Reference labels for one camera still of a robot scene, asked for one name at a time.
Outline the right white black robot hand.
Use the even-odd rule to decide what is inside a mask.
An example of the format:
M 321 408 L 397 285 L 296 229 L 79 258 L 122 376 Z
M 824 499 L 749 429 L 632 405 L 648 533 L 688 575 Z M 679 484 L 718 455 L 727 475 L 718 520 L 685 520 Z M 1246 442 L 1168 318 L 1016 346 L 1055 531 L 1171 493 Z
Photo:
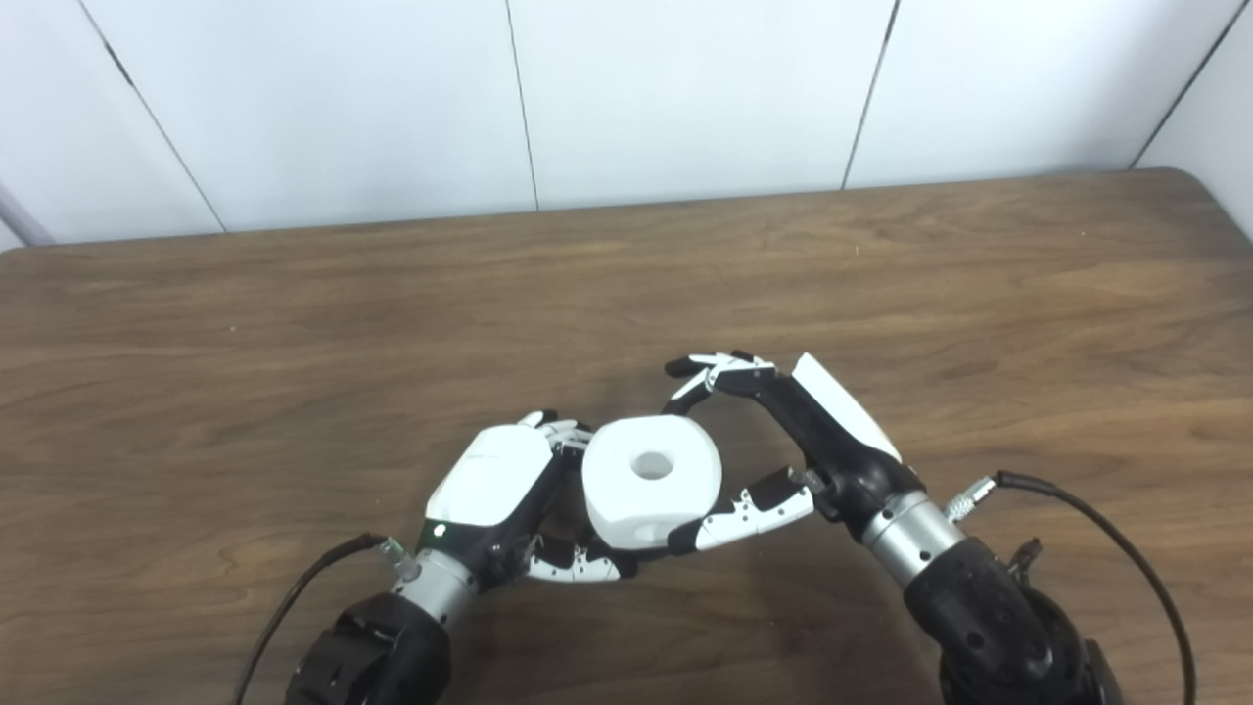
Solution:
M 897 517 L 896 501 L 925 491 L 876 421 L 809 353 L 789 373 L 742 351 L 684 356 L 668 361 L 664 371 L 684 383 L 663 406 L 663 414 L 685 418 L 715 393 L 751 399 L 768 411 L 803 456 L 801 467 L 774 470 L 672 531 L 667 550 L 673 556 L 771 532 L 809 513 L 843 525 L 855 541 L 870 547 L 875 531 Z

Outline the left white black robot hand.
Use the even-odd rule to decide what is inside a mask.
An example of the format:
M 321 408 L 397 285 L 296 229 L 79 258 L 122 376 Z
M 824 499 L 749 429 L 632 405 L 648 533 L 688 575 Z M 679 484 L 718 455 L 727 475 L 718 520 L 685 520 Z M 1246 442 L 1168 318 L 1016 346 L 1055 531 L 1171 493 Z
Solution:
M 421 552 L 441 553 L 467 572 L 474 594 L 519 579 L 616 582 L 639 563 L 603 541 L 578 543 L 541 526 L 581 470 L 591 430 L 533 411 L 512 425 L 480 430 L 427 500 Z

